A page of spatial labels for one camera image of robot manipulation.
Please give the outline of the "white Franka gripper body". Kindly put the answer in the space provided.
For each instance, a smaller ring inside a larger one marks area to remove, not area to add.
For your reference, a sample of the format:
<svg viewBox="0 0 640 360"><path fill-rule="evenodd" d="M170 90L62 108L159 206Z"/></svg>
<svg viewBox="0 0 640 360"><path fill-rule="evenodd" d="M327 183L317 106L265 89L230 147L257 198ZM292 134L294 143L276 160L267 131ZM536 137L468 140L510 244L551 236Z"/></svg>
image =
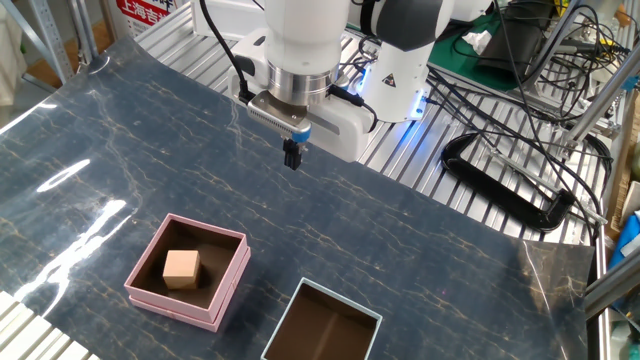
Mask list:
<svg viewBox="0 0 640 360"><path fill-rule="evenodd" d="M346 89L340 58L332 57L319 72L293 72L268 55L273 44L269 30L259 28L232 46L229 97L252 120L297 142L302 151L310 143L346 162L358 160L375 116Z"/></svg>

